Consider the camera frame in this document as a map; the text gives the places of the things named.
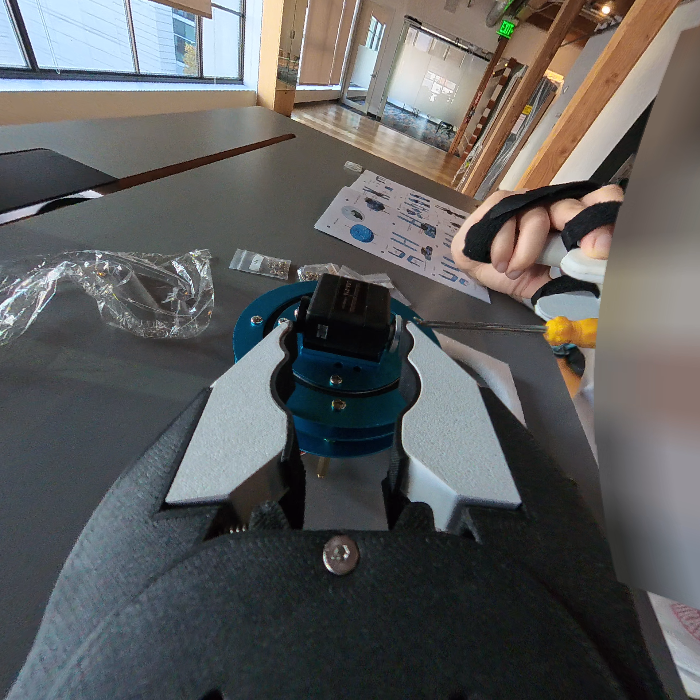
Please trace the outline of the large window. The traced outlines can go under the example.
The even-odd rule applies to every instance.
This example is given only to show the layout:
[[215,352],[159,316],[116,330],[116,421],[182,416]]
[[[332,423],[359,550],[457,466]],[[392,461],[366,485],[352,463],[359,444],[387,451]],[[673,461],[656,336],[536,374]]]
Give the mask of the large window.
[[1,77],[240,85],[245,24],[244,1],[2,1]]

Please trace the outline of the slanted wooden beam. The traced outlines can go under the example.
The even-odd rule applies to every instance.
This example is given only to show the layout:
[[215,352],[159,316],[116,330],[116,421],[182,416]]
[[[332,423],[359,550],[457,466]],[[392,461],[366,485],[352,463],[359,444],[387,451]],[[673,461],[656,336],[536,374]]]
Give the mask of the slanted wooden beam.
[[549,185],[680,4],[636,1],[575,92],[517,188]]
[[460,191],[463,194],[475,197],[479,186],[505,143],[505,139],[510,134],[512,127],[528,103],[530,96],[556,55],[565,35],[570,30],[584,4],[585,1],[565,1],[562,4],[542,45],[537,50],[526,73],[518,83],[517,89],[510,95],[509,100],[504,103],[498,119],[495,120],[494,126],[489,131],[482,150],[473,159],[467,173],[468,177],[460,186]]

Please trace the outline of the grey desk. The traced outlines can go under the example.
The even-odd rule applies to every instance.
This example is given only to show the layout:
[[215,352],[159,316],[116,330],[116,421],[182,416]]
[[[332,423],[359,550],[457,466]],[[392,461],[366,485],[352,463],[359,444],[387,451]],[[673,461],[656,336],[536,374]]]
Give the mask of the grey desk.
[[364,167],[465,198],[262,107],[3,127],[117,178],[186,171],[1,227],[1,261],[77,250],[212,255],[214,310],[191,339],[115,328],[67,283],[1,348],[1,689],[8,699],[632,699],[664,695],[600,527],[596,464],[547,342],[469,332],[508,363],[526,426],[482,395],[521,497],[468,506],[458,533],[407,502],[390,529],[327,521],[302,466],[302,527],[266,501],[165,498],[241,313],[272,283],[237,248],[386,272],[427,320],[528,323],[314,226]]

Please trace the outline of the white foam packing piece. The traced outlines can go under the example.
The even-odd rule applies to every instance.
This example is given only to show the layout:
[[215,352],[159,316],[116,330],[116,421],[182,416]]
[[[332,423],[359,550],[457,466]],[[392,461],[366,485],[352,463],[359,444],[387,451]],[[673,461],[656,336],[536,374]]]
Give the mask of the white foam packing piece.
[[461,344],[439,332],[435,336],[446,354],[473,370],[483,380],[483,383],[493,390],[501,402],[509,408],[512,414],[517,417],[521,424],[526,426],[520,397],[518,396],[508,363]]

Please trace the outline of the person's right hand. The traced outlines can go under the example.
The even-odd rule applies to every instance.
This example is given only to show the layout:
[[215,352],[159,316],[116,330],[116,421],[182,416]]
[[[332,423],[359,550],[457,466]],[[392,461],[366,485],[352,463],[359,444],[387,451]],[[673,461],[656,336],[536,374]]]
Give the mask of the person's right hand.
[[537,263],[551,234],[563,230],[566,223],[601,202],[623,202],[624,190],[618,185],[601,187],[585,196],[560,199],[549,206],[531,209],[509,219],[491,243],[491,262],[481,263],[464,255],[470,229],[501,200],[525,193],[499,190],[487,197],[461,226],[451,243],[451,257],[457,267],[486,287],[520,300],[549,282],[549,267]]

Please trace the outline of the white paper with pink print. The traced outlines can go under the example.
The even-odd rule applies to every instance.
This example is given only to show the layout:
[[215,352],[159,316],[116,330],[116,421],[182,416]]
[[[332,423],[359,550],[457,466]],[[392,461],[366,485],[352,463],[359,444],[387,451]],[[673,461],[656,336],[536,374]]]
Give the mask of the white paper with pink print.
[[648,593],[689,698],[699,698],[699,610]]

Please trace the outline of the frosted glass partition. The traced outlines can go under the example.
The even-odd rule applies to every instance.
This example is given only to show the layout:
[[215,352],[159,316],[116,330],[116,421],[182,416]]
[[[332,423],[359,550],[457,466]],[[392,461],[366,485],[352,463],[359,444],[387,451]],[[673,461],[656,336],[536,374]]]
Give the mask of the frosted glass partition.
[[[375,8],[358,26],[358,43],[342,103],[368,114],[368,98],[378,89],[378,57],[388,19]],[[387,104],[460,126],[493,54],[458,39],[451,40],[415,20],[406,20],[381,96],[380,120]]]

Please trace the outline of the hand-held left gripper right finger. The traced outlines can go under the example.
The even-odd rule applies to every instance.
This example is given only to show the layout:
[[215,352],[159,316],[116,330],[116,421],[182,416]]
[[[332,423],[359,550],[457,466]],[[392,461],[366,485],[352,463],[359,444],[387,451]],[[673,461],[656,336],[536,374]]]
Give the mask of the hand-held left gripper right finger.
[[414,322],[397,332],[406,401],[382,483],[392,529],[407,502],[430,506],[437,530],[458,533],[468,506],[514,510],[521,497],[487,410],[490,389]]

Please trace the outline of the blue patterned rug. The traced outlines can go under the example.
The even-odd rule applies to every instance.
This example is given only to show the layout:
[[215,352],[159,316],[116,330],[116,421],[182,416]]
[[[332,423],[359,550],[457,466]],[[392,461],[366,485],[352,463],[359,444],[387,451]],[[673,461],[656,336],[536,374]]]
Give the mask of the blue patterned rug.
[[447,152],[456,135],[456,128],[415,110],[408,110],[387,102],[381,123],[417,141]]

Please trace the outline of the yellow handled screwdriver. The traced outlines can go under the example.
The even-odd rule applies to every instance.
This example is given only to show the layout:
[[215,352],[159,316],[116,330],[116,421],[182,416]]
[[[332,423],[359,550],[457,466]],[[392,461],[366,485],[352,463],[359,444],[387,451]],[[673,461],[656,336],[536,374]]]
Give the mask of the yellow handled screwdriver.
[[503,332],[535,334],[544,337],[550,346],[575,345],[586,349],[595,349],[598,319],[570,320],[558,316],[544,324],[513,324],[486,322],[454,322],[436,320],[417,320],[416,324],[424,328],[446,330],[474,330],[478,332]]

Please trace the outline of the printed instruction sheet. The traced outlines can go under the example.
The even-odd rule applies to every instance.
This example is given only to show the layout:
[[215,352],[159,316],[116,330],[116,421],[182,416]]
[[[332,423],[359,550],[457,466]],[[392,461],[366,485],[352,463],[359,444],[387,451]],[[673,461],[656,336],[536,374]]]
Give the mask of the printed instruction sheet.
[[460,271],[451,242],[468,213],[372,171],[336,195],[315,228],[486,303],[489,292]]

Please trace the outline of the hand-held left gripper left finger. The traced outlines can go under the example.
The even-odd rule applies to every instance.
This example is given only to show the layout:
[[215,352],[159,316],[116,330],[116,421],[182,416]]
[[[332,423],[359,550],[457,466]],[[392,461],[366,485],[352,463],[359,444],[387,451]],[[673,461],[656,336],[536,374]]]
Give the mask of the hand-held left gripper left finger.
[[248,522],[259,504],[274,501],[302,527],[302,461],[286,406],[296,355],[294,326],[284,321],[214,382],[169,505],[228,502]]

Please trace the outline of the beige roller blind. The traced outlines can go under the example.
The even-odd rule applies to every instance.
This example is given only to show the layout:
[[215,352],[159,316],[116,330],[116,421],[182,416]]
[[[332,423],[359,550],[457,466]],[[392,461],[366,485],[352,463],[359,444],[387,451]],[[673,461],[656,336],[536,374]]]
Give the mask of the beige roller blind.
[[212,1],[209,0],[155,0],[152,2],[207,19],[212,19]]

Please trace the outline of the blue robot base with servo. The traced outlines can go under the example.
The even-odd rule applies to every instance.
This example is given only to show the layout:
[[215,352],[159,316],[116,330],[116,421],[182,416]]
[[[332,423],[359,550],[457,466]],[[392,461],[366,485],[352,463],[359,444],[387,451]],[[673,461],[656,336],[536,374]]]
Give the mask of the blue robot base with servo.
[[234,328],[235,361],[285,320],[296,332],[286,407],[300,452],[355,458],[390,449],[408,410],[400,335],[420,317],[384,287],[324,274],[251,302]]

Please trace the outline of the clear crumpled plastic wrap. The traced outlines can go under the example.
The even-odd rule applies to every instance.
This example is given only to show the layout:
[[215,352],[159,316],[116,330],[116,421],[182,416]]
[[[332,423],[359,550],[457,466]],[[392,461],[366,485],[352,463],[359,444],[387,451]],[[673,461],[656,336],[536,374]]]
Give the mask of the clear crumpled plastic wrap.
[[214,310],[208,250],[66,251],[1,263],[1,344],[20,337],[65,281],[92,297],[106,323],[139,337],[197,337]]

